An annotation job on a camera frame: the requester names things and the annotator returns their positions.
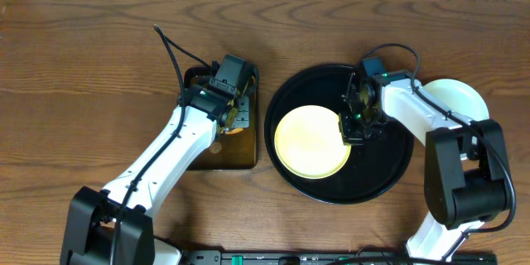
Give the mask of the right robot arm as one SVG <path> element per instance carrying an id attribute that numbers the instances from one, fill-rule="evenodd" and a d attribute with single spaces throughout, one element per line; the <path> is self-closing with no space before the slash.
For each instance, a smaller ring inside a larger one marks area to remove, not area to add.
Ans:
<path id="1" fill-rule="evenodd" d="M 477 121 L 428 93 L 408 71 L 355 71 L 340 115 L 344 143 L 380 137 L 395 121 L 425 148 L 424 195 L 428 208 L 406 242 L 414 260 L 447 262 L 471 234 L 506 229 L 516 210 L 504 133 L 491 119 Z"/>

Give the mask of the green orange sponge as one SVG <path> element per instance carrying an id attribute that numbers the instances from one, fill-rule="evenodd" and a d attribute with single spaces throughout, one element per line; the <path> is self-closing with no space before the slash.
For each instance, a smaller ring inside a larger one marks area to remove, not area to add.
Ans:
<path id="1" fill-rule="evenodd" d="M 233 134 L 240 133 L 242 131 L 243 131 L 243 128 L 231 128 L 230 130 L 225 131 L 224 134 L 233 135 Z"/>

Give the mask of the yellow plate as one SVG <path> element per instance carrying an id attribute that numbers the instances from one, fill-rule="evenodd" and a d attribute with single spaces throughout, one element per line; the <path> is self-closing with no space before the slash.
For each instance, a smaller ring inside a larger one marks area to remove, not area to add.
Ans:
<path id="1" fill-rule="evenodd" d="M 289 172 L 311 180 L 334 175 L 351 152 L 342 140 L 339 115 L 318 105 L 294 108 L 283 116 L 274 133 L 274 149 Z"/>

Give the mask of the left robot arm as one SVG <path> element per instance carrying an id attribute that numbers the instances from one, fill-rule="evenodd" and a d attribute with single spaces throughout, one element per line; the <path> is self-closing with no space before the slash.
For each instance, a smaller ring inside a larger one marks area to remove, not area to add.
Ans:
<path id="1" fill-rule="evenodd" d="M 70 202 L 62 264 L 177 264 L 181 251 L 155 238 L 153 221 L 189 165 L 232 128 L 248 128 L 252 95 L 229 98 L 194 86 L 157 138 L 102 190 L 82 187 Z"/>

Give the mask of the light green plate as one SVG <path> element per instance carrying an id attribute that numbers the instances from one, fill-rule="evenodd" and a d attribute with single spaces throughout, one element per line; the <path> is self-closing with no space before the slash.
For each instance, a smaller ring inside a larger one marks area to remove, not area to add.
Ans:
<path id="1" fill-rule="evenodd" d="M 489 110 L 482 96 L 468 84 L 456 79 L 437 79 L 424 90 L 451 110 L 476 121 L 489 119 Z"/>

